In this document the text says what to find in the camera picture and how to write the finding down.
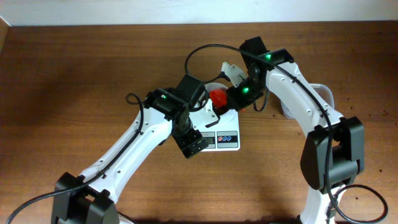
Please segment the orange measuring scoop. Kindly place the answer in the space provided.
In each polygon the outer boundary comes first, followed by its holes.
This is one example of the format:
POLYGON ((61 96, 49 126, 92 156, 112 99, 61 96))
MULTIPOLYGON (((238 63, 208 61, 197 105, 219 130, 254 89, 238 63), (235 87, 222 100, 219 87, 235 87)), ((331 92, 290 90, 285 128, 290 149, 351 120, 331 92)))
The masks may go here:
POLYGON ((224 108, 228 101, 227 101, 227 94, 222 89, 215 89, 210 91, 210 99, 212 100, 213 104, 218 108, 224 108))

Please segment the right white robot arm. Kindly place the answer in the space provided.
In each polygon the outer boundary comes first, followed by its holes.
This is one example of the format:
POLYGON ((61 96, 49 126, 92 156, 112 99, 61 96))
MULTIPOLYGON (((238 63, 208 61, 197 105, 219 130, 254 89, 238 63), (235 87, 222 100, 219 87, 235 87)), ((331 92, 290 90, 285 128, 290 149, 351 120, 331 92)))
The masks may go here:
POLYGON ((227 107, 239 111, 270 91, 289 109, 306 136, 300 168, 309 189, 301 223, 334 223, 336 215, 355 223, 338 204, 364 170, 362 122, 355 116, 345 118, 331 107, 285 49, 269 51, 260 37, 254 37, 237 51, 248 77, 228 89, 227 107))

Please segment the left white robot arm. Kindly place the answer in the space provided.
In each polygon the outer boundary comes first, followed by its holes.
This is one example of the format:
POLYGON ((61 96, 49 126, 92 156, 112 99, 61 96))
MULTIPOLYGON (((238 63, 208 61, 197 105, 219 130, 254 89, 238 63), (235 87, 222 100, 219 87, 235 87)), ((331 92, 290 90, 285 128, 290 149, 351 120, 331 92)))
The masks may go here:
POLYGON ((157 89, 139 103, 140 112, 129 129, 100 160, 78 177, 64 173, 57 190, 73 191, 54 197, 52 223, 130 223, 116 210, 125 185, 150 152, 172 136, 186 158, 198 154, 208 143, 194 129, 190 113, 204 84, 185 75, 176 88, 157 89))

